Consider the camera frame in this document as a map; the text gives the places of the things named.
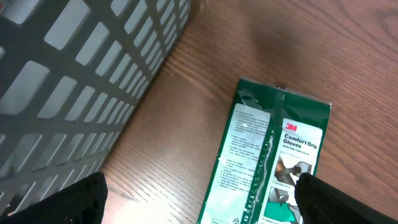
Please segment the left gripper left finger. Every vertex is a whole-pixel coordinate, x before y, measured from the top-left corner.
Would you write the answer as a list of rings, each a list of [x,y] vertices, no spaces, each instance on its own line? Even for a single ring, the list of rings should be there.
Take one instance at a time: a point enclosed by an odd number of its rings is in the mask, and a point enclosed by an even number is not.
[[[3,224],[101,224],[108,196],[102,172],[95,172],[10,217]]]

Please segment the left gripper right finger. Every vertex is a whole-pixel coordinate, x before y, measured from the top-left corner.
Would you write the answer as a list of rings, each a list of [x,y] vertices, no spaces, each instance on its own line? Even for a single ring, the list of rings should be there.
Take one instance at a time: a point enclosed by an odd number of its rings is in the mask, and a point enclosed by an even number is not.
[[[295,200],[305,224],[397,224],[309,173],[300,175]]]

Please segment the green white instruction package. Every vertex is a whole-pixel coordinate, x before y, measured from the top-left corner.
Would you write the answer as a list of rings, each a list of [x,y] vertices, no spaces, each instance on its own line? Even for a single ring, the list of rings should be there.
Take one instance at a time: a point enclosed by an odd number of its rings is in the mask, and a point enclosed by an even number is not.
[[[238,81],[199,223],[302,223],[295,185],[315,174],[332,103]]]

